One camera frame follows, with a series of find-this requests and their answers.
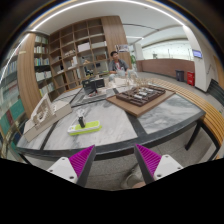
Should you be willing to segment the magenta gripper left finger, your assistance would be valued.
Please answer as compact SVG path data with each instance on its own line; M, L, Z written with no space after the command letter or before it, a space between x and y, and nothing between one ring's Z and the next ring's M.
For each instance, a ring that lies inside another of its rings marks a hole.
M84 187L96 156L96 147L89 146L71 157L59 158L48 172Z

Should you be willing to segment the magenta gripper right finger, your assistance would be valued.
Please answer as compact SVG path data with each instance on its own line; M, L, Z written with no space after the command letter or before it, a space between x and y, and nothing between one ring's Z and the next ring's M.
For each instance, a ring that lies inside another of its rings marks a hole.
M170 155L159 155L139 144L134 146L134 154L146 184L164 178L183 168L183 166Z

